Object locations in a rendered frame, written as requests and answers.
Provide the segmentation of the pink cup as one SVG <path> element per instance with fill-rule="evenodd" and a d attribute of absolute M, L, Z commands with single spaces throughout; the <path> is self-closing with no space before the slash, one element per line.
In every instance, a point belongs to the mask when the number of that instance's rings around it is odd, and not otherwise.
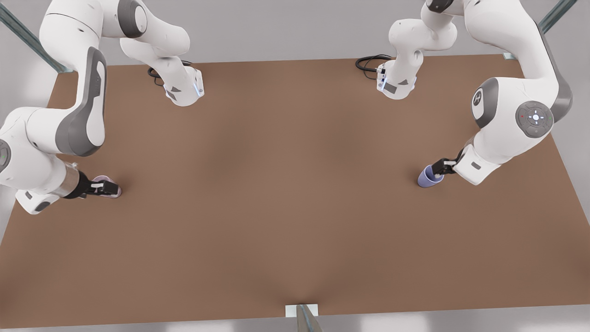
<path fill-rule="evenodd" d="M 99 196 L 107 198 L 118 198 L 122 194 L 122 189 L 108 176 L 97 176 L 90 181 L 90 187 L 86 189 L 80 198 L 87 196 Z"/>

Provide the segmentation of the purple cup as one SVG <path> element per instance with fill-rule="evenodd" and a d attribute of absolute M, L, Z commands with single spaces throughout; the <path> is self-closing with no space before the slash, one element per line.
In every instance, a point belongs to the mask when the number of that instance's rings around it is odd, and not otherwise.
<path fill-rule="evenodd" d="M 443 179 L 444 175 L 436 175 L 433 172 L 432 165 L 428 165 L 422 170 L 419 178 L 417 179 L 417 183 L 421 188 L 428 188 L 440 183 Z"/>

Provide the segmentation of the silver frame post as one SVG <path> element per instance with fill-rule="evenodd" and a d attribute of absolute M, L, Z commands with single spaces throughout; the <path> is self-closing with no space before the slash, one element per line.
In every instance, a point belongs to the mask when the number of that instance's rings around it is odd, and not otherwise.
<path fill-rule="evenodd" d="M 578 0 L 523 0 L 523 6 L 535 11 L 538 25 L 543 33 L 547 33 L 559 22 Z"/>
<path fill-rule="evenodd" d="M 317 320 L 319 315 L 317 304 L 286 305 L 285 313 L 287 318 L 296 318 L 296 332 L 323 332 Z"/>
<path fill-rule="evenodd" d="M 0 22 L 2 22 L 13 34 L 22 40 L 43 61 L 50 65 L 57 73 L 71 73 L 72 70 L 53 59 L 43 49 L 40 40 L 30 31 L 9 9 L 0 3 Z"/>

